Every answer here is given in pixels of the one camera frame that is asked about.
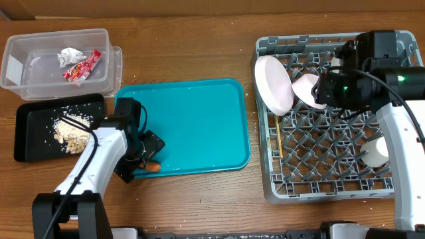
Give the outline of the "red foil snack wrapper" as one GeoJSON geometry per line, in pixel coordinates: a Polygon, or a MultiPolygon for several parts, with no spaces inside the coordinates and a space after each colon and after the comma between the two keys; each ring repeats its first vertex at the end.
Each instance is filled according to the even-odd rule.
{"type": "Polygon", "coordinates": [[[90,75],[91,71],[95,68],[100,61],[102,53],[94,49],[91,55],[82,62],[77,63],[72,68],[68,69],[63,76],[69,82],[84,81],[90,75]]]}

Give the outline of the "orange carrot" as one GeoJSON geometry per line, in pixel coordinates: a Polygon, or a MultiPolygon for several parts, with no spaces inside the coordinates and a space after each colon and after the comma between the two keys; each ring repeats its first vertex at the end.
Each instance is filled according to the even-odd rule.
{"type": "Polygon", "coordinates": [[[158,162],[155,161],[148,161],[146,163],[142,163],[138,169],[142,171],[147,171],[150,173],[157,173],[161,170],[161,165],[158,162]]]}

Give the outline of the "pale green white cup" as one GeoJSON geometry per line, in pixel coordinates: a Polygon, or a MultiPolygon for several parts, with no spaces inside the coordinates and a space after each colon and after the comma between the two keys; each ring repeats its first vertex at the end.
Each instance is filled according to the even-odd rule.
{"type": "MultiPolygon", "coordinates": [[[[343,63],[343,61],[340,59],[340,58],[337,58],[337,57],[333,57],[332,59],[331,59],[331,64],[330,64],[330,67],[334,67],[334,66],[341,66],[342,65],[342,63],[343,63]]],[[[335,73],[335,74],[340,74],[340,70],[332,70],[331,71],[332,73],[335,73]]]]}

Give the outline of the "foil ball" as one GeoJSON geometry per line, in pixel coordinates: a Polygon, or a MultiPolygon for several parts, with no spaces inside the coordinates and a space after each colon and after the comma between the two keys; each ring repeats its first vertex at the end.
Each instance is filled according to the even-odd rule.
{"type": "Polygon", "coordinates": [[[60,54],[57,54],[57,58],[61,68],[64,68],[69,64],[77,64],[87,59],[81,51],[70,47],[62,49],[60,54]]]}

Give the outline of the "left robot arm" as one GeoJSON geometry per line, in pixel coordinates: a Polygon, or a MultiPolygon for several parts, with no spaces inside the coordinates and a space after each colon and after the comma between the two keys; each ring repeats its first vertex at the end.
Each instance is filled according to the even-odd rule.
{"type": "Polygon", "coordinates": [[[32,204],[35,238],[143,238],[142,229],[110,226],[103,197],[113,174],[129,183],[134,171],[157,173],[154,156],[165,142],[146,128],[147,110],[133,98],[118,98],[114,113],[88,127],[60,120],[89,134],[85,149],[65,180],[32,204]]]}

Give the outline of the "white round plate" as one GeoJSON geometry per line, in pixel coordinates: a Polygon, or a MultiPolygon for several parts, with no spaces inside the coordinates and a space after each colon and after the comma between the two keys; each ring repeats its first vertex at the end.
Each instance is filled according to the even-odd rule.
{"type": "Polygon", "coordinates": [[[294,102],[292,82],[283,64],[273,56],[260,56],[254,65],[258,93],[277,116],[288,113],[294,102]]]}

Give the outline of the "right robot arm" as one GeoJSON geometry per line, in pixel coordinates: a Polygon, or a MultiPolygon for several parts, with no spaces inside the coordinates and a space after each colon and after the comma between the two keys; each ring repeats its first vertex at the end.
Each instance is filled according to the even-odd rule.
{"type": "Polygon", "coordinates": [[[424,235],[424,67],[397,49],[397,32],[361,33],[337,50],[343,63],[321,72],[317,104],[372,111],[386,141],[394,185],[393,234],[424,235]]]}

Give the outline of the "wooden chopstick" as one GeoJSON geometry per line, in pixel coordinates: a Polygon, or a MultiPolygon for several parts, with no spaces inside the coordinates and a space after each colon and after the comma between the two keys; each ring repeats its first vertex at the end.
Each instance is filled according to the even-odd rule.
{"type": "Polygon", "coordinates": [[[275,125],[276,125],[276,133],[278,136],[278,148],[279,148],[279,156],[280,159],[283,159],[283,147],[282,147],[282,136],[280,132],[280,121],[277,115],[274,115],[275,125]]]}

